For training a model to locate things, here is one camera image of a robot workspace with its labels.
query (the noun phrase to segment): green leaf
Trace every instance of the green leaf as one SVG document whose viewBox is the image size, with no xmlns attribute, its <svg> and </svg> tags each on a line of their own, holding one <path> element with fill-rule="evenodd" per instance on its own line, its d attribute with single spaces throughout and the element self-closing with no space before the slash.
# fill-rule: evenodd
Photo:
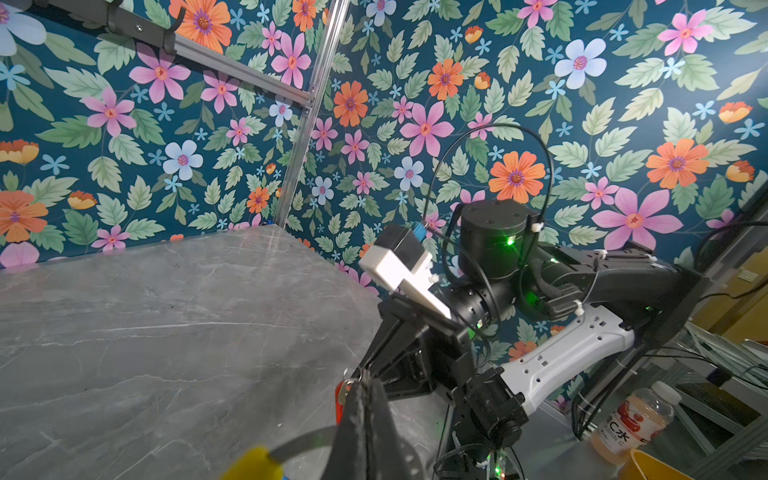
<svg viewBox="0 0 768 480">
<path fill-rule="evenodd" d="M 728 187 L 725 177 L 718 177 L 709 187 L 704 187 L 696 204 L 696 213 L 705 220 L 720 218 L 723 210 L 733 203 L 733 188 Z"/>
<path fill-rule="evenodd" d="M 67 221 L 62 226 L 69 241 L 75 245 L 90 245 L 98 239 L 98 222 L 90 215 L 70 210 L 65 214 L 65 218 Z"/>
<path fill-rule="evenodd" d="M 40 233 L 29 232 L 29 240 L 46 250 L 64 251 L 64 234 L 55 225 L 46 225 Z"/>
<path fill-rule="evenodd" d="M 614 55 L 629 58 L 647 57 L 664 47 L 664 42 L 659 40 L 658 36 L 665 30 L 667 30 L 667 26 L 662 23 L 652 23 L 646 28 L 641 28 L 634 35 L 627 38 L 627 41 L 614 51 Z"/>
<path fill-rule="evenodd" d="M 699 196 L 699 186 L 696 184 L 690 184 L 687 187 L 677 185 L 672 189 L 672 204 L 677 205 L 677 212 L 679 214 L 688 210 L 688 207 L 696 203 L 696 197 Z"/>
<path fill-rule="evenodd" d="M 33 203 L 40 203 L 46 207 L 53 207 L 69 195 L 71 192 L 69 187 L 76 181 L 78 181 L 78 179 L 74 177 L 56 178 L 55 176 L 51 176 L 46 177 L 43 180 L 38 178 L 32 182 L 31 186 L 24 187 L 23 190 L 25 193 L 30 194 L 35 198 L 32 201 Z"/>
<path fill-rule="evenodd" d="M 120 175 L 118 163 L 109 157 L 96 157 L 88 164 L 88 171 L 91 172 L 91 179 L 99 187 L 106 187 L 116 194 L 120 193 L 120 182 L 123 177 Z"/>
<path fill-rule="evenodd" d="M 554 154 L 554 159 L 565 167 L 576 168 L 587 163 L 589 149 L 586 145 L 577 142 L 564 142 L 562 145 L 549 147 L 549 151 Z"/>
<path fill-rule="evenodd" d="M 83 65 L 96 65 L 96 61 L 82 50 L 74 47 L 74 42 L 69 38 L 48 32 L 45 36 L 45 46 L 53 55 L 62 61 L 76 61 Z"/>
<path fill-rule="evenodd" d="M 605 174 L 613 183 L 629 180 L 638 170 L 645 166 L 645 159 L 652 154 L 652 150 L 629 150 L 608 162 Z"/>
<path fill-rule="evenodd" d="M 661 93 L 661 89 L 648 88 L 632 99 L 619 121 L 640 120 L 653 114 L 662 104 L 664 104 L 664 94 Z"/>
</svg>

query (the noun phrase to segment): wall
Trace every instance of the wall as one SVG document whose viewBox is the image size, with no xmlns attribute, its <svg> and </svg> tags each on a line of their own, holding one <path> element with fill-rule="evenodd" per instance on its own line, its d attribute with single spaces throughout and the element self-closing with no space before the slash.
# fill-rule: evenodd
<svg viewBox="0 0 768 480">
<path fill-rule="evenodd" d="M 690 263 L 700 237 L 768 178 L 758 153 L 768 147 L 768 32 L 757 26 L 768 4 L 547 0 L 520 19 L 533 3 L 352 7 L 289 228 L 371 286 L 357 261 L 387 223 L 420 217 L 433 157 L 469 127 L 508 120 L 541 134 L 554 172 L 530 139 L 484 131 L 437 173 L 433 226 L 459 201 L 514 197 L 539 208 L 553 174 L 543 240 L 616 249 L 632 234 L 665 260 Z M 687 28 L 693 39 L 682 43 Z M 437 253 L 435 239 L 424 245 Z M 492 358 L 517 358 L 561 328 L 513 314 Z"/>
</svg>

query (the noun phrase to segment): gray marble table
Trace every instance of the gray marble table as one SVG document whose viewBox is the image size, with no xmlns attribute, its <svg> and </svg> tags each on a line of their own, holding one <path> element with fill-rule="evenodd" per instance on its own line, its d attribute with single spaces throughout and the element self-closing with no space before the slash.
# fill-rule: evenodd
<svg viewBox="0 0 768 480">
<path fill-rule="evenodd" d="M 0 273 L 0 478 L 217 478 L 334 421 L 378 299 L 275 226 Z M 394 402 L 433 460 L 445 403 Z M 327 452 L 286 467 L 319 478 Z"/>
</svg>

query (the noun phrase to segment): small blue flower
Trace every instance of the small blue flower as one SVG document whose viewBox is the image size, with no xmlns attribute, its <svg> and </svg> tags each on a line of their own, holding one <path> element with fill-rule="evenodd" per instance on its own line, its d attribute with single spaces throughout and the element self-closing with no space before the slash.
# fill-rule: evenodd
<svg viewBox="0 0 768 480">
<path fill-rule="evenodd" d="M 162 166 L 163 162 L 168 160 L 168 157 L 163 155 L 163 151 L 160 148 L 157 149 L 156 153 L 154 153 L 154 154 L 147 154 L 147 155 L 150 158 L 149 165 L 157 164 L 158 166 Z"/>
<path fill-rule="evenodd" d="M 458 41 L 460 38 L 464 38 L 461 27 L 451 30 L 451 41 Z"/>
<path fill-rule="evenodd" d="M 259 20 L 261 20 L 261 23 L 265 24 L 270 20 L 270 10 L 268 8 L 264 8 L 264 4 L 259 5 L 259 11 L 256 13 L 256 16 L 259 17 Z"/>
<path fill-rule="evenodd" d="M 712 105 L 714 104 L 715 104 L 715 100 L 708 101 L 706 105 L 696 104 L 696 108 L 698 108 L 698 110 L 694 112 L 694 117 L 696 117 L 697 115 L 700 115 L 701 119 L 703 120 L 707 118 L 707 115 L 714 115 L 715 110 L 712 110 Z"/>
<path fill-rule="evenodd" d="M 504 149 L 499 148 L 496 145 L 493 146 L 493 151 L 488 152 L 488 156 L 491 158 L 491 160 L 498 160 L 502 157 L 504 154 Z"/>
<path fill-rule="evenodd" d="M 61 155 L 56 160 L 51 157 L 51 155 L 45 154 L 43 155 L 43 161 L 45 162 L 45 165 L 40 167 L 40 170 L 52 170 L 54 175 L 59 175 L 61 173 L 61 170 L 69 170 L 69 165 L 64 165 L 65 160 L 67 158 L 64 155 Z"/>
<path fill-rule="evenodd" d="M 565 95 L 563 85 L 565 85 L 565 79 L 560 80 L 557 84 L 555 84 L 554 80 L 550 80 L 549 89 L 544 93 L 547 95 L 552 95 L 552 100 L 554 100 L 558 97 L 558 95 Z"/>
<path fill-rule="evenodd" d="M 178 175 L 174 175 L 174 177 L 170 180 L 166 178 L 163 181 L 165 182 L 165 190 L 171 190 L 172 192 L 176 193 L 176 189 L 181 187 L 181 182 L 179 181 Z"/>
<path fill-rule="evenodd" d="M 598 173 L 598 170 L 602 170 L 603 167 L 601 165 L 598 165 L 595 167 L 595 165 L 592 162 L 589 162 L 587 164 L 587 168 L 583 169 L 581 172 L 587 176 L 587 178 L 592 177 L 600 177 L 600 174 Z"/>
<path fill-rule="evenodd" d="M 544 60 L 551 61 L 553 65 L 558 63 L 558 60 L 565 58 L 565 55 L 560 53 L 561 51 L 563 51 L 562 45 L 558 45 L 558 47 L 555 50 L 552 50 L 551 48 L 547 48 L 547 51 L 549 52 L 549 55 L 547 55 L 544 58 Z"/>
<path fill-rule="evenodd" d="M 481 38 L 480 39 L 480 45 L 476 46 L 475 50 L 479 51 L 480 55 L 482 55 L 482 54 L 484 54 L 484 53 L 486 53 L 488 51 L 491 51 L 491 47 L 490 47 L 491 43 L 493 43 L 493 42 L 490 41 L 490 40 L 486 41 L 484 38 Z"/>
<path fill-rule="evenodd" d="M 744 126 L 741 128 L 737 128 L 733 132 L 736 134 L 743 134 L 741 136 L 741 140 L 746 140 L 747 138 L 752 135 L 753 137 L 759 137 L 760 132 L 758 129 L 765 127 L 766 125 L 763 122 L 760 122 L 759 124 L 755 124 L 751 118 L 747 118 L 744 121 Z"/>
<path fill-rule="evenodd" d="M 625 36 L 627 33 L 629 33 L 628 30 L 624 30 L 624 24 L 620 24 L 618 28 L 612 28 L 608 33 L 612 33 L 611 40 L 618 40 L 621 41 L 621 37 Z"/>
<path fill-rule="evenodd" d="M 140 104 L 144 100 L 149 100 L 149 97 L 147 96 L 148 93 L 148 89 L 134 85 L 134 90 L 131 92 L 131 98 L 133 98 L 136 103 Z"/>
<path fill-rule="evenodd" d="M 563 126 L 558 128 L 558 129 L 556 129 L 555 131 L 560 134 L 559 135 L 560 137 L 562 137 L 563 135 L 570 135 L 571 134 L 571 129 L 573 127 L 574 127 L 573 125 L 569 125 L 566 122 L 563 122 Z"/>
<path fill-rule="evenodd" d="M 170 116 L 176 113 L 175 110 L 169 109 L 168 104 L 165 102 L 161 103 L 160 106 L 161 108 L 154 109 L 154 113 L 159 114 L 157 116 L 157 121 L 170 120 Z"/>
<path fill-rule="evenodd" d="M 234 8 L 230 8 L 230 15 L 232 15 L 232 19 L 230 20 L 230 25 L 235 24 L 235 28 L 237 28 L 237 31 L 240 31 L 240 26 L 245 26 L 245 20 L 243 20 L 243 9 L 238 8 L 237 12 L 235 12 Z"/>
<path fill-rule="evenodd" d="M 576 0 L 576 2 L 574 3 L 578 5 L 578 8 L 576 8 L 576 13 L 584 12 L 585 14 L 588 14 L 589 8 L 597 5 L 598 1 L 597 0 Z"/>
</svg>

